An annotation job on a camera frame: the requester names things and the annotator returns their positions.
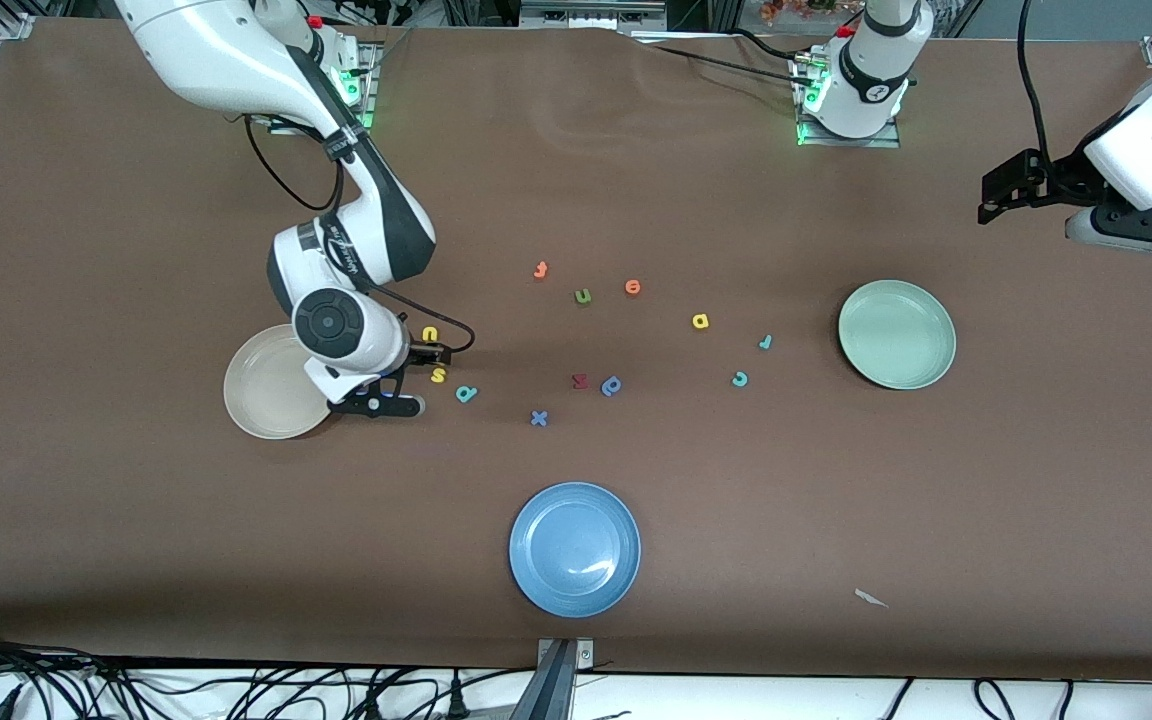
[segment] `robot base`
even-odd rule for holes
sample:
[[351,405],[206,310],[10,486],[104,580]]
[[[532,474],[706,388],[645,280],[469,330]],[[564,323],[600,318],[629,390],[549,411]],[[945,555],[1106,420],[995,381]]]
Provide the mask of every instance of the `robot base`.
[[[790,67],[791,77],[819,81],[820,69],[823,68],[823,46],[814,46],[812,48],[812,53],[801,54],[799,58],[788,61],[788,67]],[[799,138],[799,145],[882,149],[900,147],[900,130],[896,128],[895,118],[887,120],[887,124],[884,124],[881,131],[878,131],[876,135],[869,137],[842,137],[840,135],[835,135],[834,132],[829,132],[826,127],[820,124],[820,120],[813,118],[813,115],[808,113],[804,108],[809,92],[813,91],[814,86],[794,86],[794,114],[797,119],[797,138]]]

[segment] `brown tabletop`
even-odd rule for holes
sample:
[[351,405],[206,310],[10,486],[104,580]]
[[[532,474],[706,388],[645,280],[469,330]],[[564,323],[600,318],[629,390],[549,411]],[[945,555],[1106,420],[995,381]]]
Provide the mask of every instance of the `brown tabletop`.
[[[1126,44],[1032,65],[1059,151],[1147,76]],[[417,420],[266,442],[221,377],[285,323],[265,253],[310,213],[122,23],[40,20],[0,56],[0,635],[498,666],[591,635],[614,669],[1152,679],[1152,258],[1062,240],[1069,209],[978,227],[979,177],[1033,143],[1014,45],[932,41],[918,74],[901,150],[799,147],[775,81],[604,31],[411,32],[376,142],[439,250],[396,288],[479,342],[411,381]],[[328,192],[310,141],[259,141]],[[941,382],[847,365],[838,310],[878,278],[950,310]],[[630,594],[581,621],[506,555],[570,479],[644,541]]]

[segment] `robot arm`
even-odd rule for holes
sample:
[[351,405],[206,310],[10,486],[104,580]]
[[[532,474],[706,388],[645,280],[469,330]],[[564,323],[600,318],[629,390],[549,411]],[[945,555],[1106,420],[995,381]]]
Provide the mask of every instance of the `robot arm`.
[[909,70],[932,36],[937,17],[923,0],[870,0],[850,37],[835,37],[813,54],[828,71],[803,111],[836,136],[864,138],[900,112]]
[[1152,252],[1152,79],[1068,158],[1046,167],[1025,150],[984,176],[978,222],[1056,204],[1084,207],[1064,225],[1069,238]]
[[366,291],[424,272],[434,228],[320,69],[328,43],[288,23],[278,3],[257,1],[282,40],[248,0],[116,3],[175,94],[223,113],[300,120],[324,137],[326,154],[361,190],[357,200],[280,232],[270,250],[270,286],[312,355],[306,372],[338,404],[411,361],[402,323]]

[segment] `black cable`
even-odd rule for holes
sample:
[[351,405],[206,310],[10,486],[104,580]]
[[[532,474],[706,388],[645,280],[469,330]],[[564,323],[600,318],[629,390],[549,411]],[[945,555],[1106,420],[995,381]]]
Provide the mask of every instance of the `black cable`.
[[316,213],[319,213],[319,211],[324,211],[326,209],[329,209],[329,206],[332,206],[333,202],[335,200],[335,197],[338,197],[338,190],[335,190],[335,187],[344,183],[342,176],[343,170],[340,169],[339,164],[338,164],[338,182],[335,182],[335,185],[333,185],[332,197],[329,197],[328,200],[326,200],[323,205],[312,205],[310,204],[310,202],[306,202],[305,199],[303,199],[303,197],[297,195],[296,191],[294,191],[290,187],[288,187],[288,184],[283,182],[283,179],[278,176],[278,173],[275,173],[274,168],[270,167],[270,160],[265,159],[265,154],[264,152],[260,151],[260,146],[256,145],[256,136],[252,135],[251,115],[243,115],[243,128],[247,129],[247,142],[251,143],[252,152],[256,153],[256,159],[260,160],[262,167],[264,167],[265,172],[270,174],[270,177],[274,179],[274,182],[276,182],[279,187],[283,188],[285,192],[288,192],[288,195],[290,195],[294,200],[300,202],[300,204],[302,206],[305,206],[306,210],[313,210],[316,211]]
[[[483,682],[485,682],[485,680],[499,679],[499,676],[502,676],[502,675],[511,675],[513,673],[531,673],[531,670],[533,670],[532,667],[518,667],[515,670],[494,670],[494,673],[488,673],[486,675],[479,675],[479,676],[477,676],[477,679],[462,680],[461,688],[468,688],[468,687],[470,687],[471,684],[475,684],[475,683],[483,683]],[[449,691],[449,689],[447,689],[447,691],[442,691],[440,694],[437,694],[434,697],[429,698],[427,702],[422,703],[422,705],[417,705],[416,710],[412,710],[411,712],[408,712],[408,714],[406,717],[403,717],[403,720],[415,720],[416,717],[420,714],[422,710],[425,710],[426,706],[438,705],[438,702],[442,700],[444,697],[449,696],[449,694],[452,694],[452,691]]]
[[887,715],[882,715],[882,720],[892,720],[896,717],[896,711],[900,710],[900,703],[905,700],[905,694],[909,692],[909,688],[912,684],[914,679],[905,679],[905,683],[901,685],[900,691],[896,691],[896,697],[893,698],[890,707],[887,708]]
[[687,8],[687,13],[682,15],[682,18],[679,20],[677,23],[673,24],[669,32],[676,31],[676,29],[683,26],[687,23],[687,18],[690,18],[691,14],[696,13],[696,8],[699,8],[700,3],[703,3],[703,0],[696,0],[695,3],[691,3],[691,8]]
[[1025,96],[1029,97],[1029,108],[1034,115],[1034,132],[1038,135],[1038,159],[1043,164],[1043,172],[1047,173],[1047,182],[1051,185],[1064,191],[1066,195],[1075,199],[1087,200],[1087,192],[1075,192],[1064,187],[1060,177],[1056,177],[1056,167],[1052,164],[1051,151],[1047,146],[1047,124],[1043,122],[1043,105],[1038,101],[1038,91],[1034,90],[1034,78],[1029,73],[1029,60],[1025,56],[1025,32],[1029,28],[1029,6],[1033,0],[1024,0],[1020,6],[1020,23],[1016,28],[1016,65],[1020,66],[1020,82],[1025,86]]
[[785,50],[776,50],[776,47],[772,47],[771,45],[765,44],[765,41],[763,41],[763,38],[760,38],[759,36],[756,36],[753,32],[750,32],[750,31],[748,31],[748,29],[744,29],[742,26],[734,26],[734,28],[732,28],[730,31],[727,31],[727,35],[738,35],[741,37],[744,37],[744,38],[746,38],[746,40],[750,40],[750,41],[753,43],[753,45],[758,46],[758,50],[761,50],[763,53],[767,53],[768,55],[772,55],[773,58],[780,58],[782,60],[793,60],[794,59],[794,55],[795,55],[794,53],[786,53]]
[[984,698],[980,697],[982,685],[992,689],[992,691],[996,694],[998,699],[1002,702],[1002,708],[1005,708],[1005,711],[1007,712],[1007,720],[1016,720],[1016,715],[1014,714],[1014,712],[1011,712],[1011,704],[1007,702],[1007,696],[1002,694],[1002,689],[998,687],[998,683],[993,682],[993,680],[978,679],[972,683],[972,695],[975,697],[975,700],[977,702],[977,706],[980,707],[980,711],[984,712],[984,714],[992,717],[993,720],[1002,720],[1001,717],[993,714],[993,711],[990,710],[990,706],[987,706],[986,703],[984,703]]
[[88,697],[92,698],[92,712],[96,713],[96,717],[105,717],[104,712],[101,712],[101,708],[100,708],[100,696],[101,696],[101,694],[105,694],[105,688],[101,688],[100,692],[94,692],[93,694],[92,692],[92,685],[91,685],[91,679],[89,679],[88,676],[84,676],[84,679],[83,679],[83,687],[88,689]]
[[137,691],[136,687],[132,685],[132,676],[131,674],[128,674],[128,670],[120,670],[119,676],[122,679],[119,684],[127,688],[127,692],[132,694],[132,700],[136,702],[137,707],[141,707],[142,714],[145,712],[145,707],[149,707],[162,720],[175,720],[174,717],[169,717],[166,712],[162,712],[159,706],[154,705],[154,703],[150,702],[145,696],[142,696],[141,691]]
[[319,708],[323,710],[323,720],[328,720],[328,703],[323,702],[323,698],[316,696],[302,697],[300,700],[285,703],[285,705],[280,705],[276,711],[270,712],[268,715],[265,715],[265,720],[276,720],[278,712],[282,712],[293,705],[301,705],[302,702],[319,703]]
[[[225,717],[225,720],[238,720],[242,717],[247,717],[247,712],[251,710],[252,706],[256,705],[256,702],[258,702],[262,697],[264,697],[265,694],[273,691],[273,689],[278,687],[276,684],[266,684],[264,688],[262,688],[259,692],[253,694],[257,687],[256,684],[257,673],[259,673],[259,670],[252,673],[252,684],[247,689],[247,692],[243,692],[242,697],[238,697],[238,702],[234,703],[233,707],[229,707],[229,714]],[[289,680],[301,674],[301,669],[294,669],[294,667],[291,667],[291,669],[273,670],[273,673],[266,675],[265,679],[271,680],[279,673],[285,673],[285,675],[280,680]]]
[[661,51],[662,53],[691,58],[692,60],[700,60],[703,61],[703,63],[721,65],[723,68],[732,68],[733,70],[741,70],[742,73],[755,74],[755,76],[783,79],[785,82],[794,83],[794,85],[812,85],[812,81],[810,81],[809,78],[786,76],[786,74],[781,73],[773,73],[759,68],[751,68],[749,67],[749,65],[728,63],[727,60],[719,60],[718,58],[707,58],[705,55],[696,55],[695,53],[687,53],[685,50],[674,50],[673,47],[662,47],[659,45],[653,45],[653,47],[655,47],[655,50]]
[[[320,668],[321,667],[306,667],[308,670],[316,670]],[[340,670],[348,670],[348,669],[346,667],[342,667],[342,669]],[[417,684],[422,682],[426,682],[426,680],[404,680],[404,682],[396,682],[394,683],[394,685]],[[132,679],[131,683],[145,687],[150,692],[160,694],[161,696],[183,696],[183,694],[195,694],[204,688],[211,688],[212,685],[237,684],[237,683],[251,684],[252,680],[251,676],[242,676],[242,679],[212,679],[212,680],[206,680],[206,682],[202,682],[179,690],[160,688],[159,685],[151,683],[150,680],[145,679]],[[334,680],[334,682],[319,682],[319,680],[271,680],[270,682],[266,682],[266,680],[259,680],[259,679],[256,680],[256,684],[259,685],[271,684],[283,688],[303,688],[303,687],[339,688],[339,687],[370,685],[370,683],[367,683],[366,680]]]
[[402,667],[402,669],[394,670],[389,675],[385,676],[385,679],[381,679],[380,684],[377,684],[376,679],[378,679],[378,676],[380,675],[380,669],[378,667],[378,669],[372,670],[371,682],[369,683],[366,696],[362,698],[362,702],[358,703],[357,706],[353,707],[351,711],[347,712],[346,714],[347,719],[361,720],[363,717],[366,717],[369,714],[369,711],[372,712],[372,714],[376,714],[376,717],[379,717],[380,694],[388,691],[389,688],[393,688],[394,684],[396,684],[397,681],[402,679],[404,675],[411,675],[415,672],[416,667]]
[[[343,13],[340,12],[340,10],[343,10],[343,8],[346,6],[344,1],[343,0],[335,0],[335,5],[338,6],[338,13],[340,13],[340,14],[343,15]],[[365,22],[365,23],[370,24],[371,26],[373,26],[376,24],[376,20],[370,18],[370,17],[367,17],[367,15],[362,14],[362,12],[358,10],[358,8],[349,8],[349,13],[351,14],[351,17],[359,18],[359,20],[362,20],[362,22]]]
[[41,669],[38,669],[37,665],[31,665],[26,661],[15,659],[15,657],[7,655],[3,651],[0,651],[0,659],[3,659],[8,665],[14,667],[15,670],[22,673],[29,680],[29,684],[33,685],[33,689],[38,692],[38,700],[41,700],[41,711],[47,720],[54,720],[54,715],[51,712],[51,703],[47,702],[47,694],[41,691],[41,684],[38,683],[38,676],[41,675]]
[[1060,702],[1060,711],[1056,712],[1056,720],[1064,720],[1064,713],[1069,711],[1070,700],[1074,700],[1074,680],[1066,680],[1064,699]]
[[[465,706],[465,694],[461,692],[461,669],[458,667],[453,667],[452,669],[452,688],[450,698],[447,703],[447,720],[465,720],[470,717],[470,708]],[[433,712],[434,706],[429,706],[429,711]]]
[[471,328],[470,325],[461,323],[456,318],[450,318],[450,316],[448,314],[439,313],[438,310],[430,310],[429,306],[424,306],[419,302],[408,300],[402,295],[397,295],[396,291],[389,290],[388,287],[380,287],[379,285],[372,285],[371,290],[379,291],[384,296],[388,296],[392,297],[393,300],[396,300],[397,302],[402,302],[403,305],[410,306],[411,310],[419,311],[419,313],[429,314],[430,318],[434,318],[435,320],[444,320],[444,323],[453,325],[453,327],[461,328],[461,331],[465,332],[465,334],[470,338],[465,341],[465,344],[461,347],[449,347],[447,351],[450,353],[452,355],[456,355],[457,353],[464,353],[465,350],[468,350],[468,348],[472,347],[473,341],[477,340],[477,336],[473,333],[473,328]]
[[317,680],[312,680],[312,684],[305,684],[305,687],[298,689],[298,691],[294,692],[294,694],[291,694],[291,697],[287,698],[287,700],[285,700],[282,703],[282,705],[279,705],[278,707],[274,707],[274,710],[271,710],[270,713],[267,715],[265,715],[266,719],[273,719],[273,717],[278,717],[280,714],[280,712],[287,710],[288,707],[291,707],[293,705],[296,705],[297,700],[300,700],[300,698],[301,698],[301,696],[303,696],[303,694],[310,692],[311,688],[320,687],[319,683],[324,682],[324,680],[326,680],[326,679],[329,679],[329,676],[342,675],[344,673],[346,673],[344,667],[338,667],[338,669],[334,669],[334,670],[331,670],[329,673],[320,675]]

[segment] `white paper scrap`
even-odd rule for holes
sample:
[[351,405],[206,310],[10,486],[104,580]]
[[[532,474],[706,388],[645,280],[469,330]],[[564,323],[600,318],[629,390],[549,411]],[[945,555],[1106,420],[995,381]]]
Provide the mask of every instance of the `white paper scrap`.
[[877,597],[863,591],[863,589],[856,588],[856,597],[859,597],[861,600],[869,602],[869,605],[881,605],[886,607],[886,609],[890,611],[890,606],[887,605],[887,602],[878,600]]

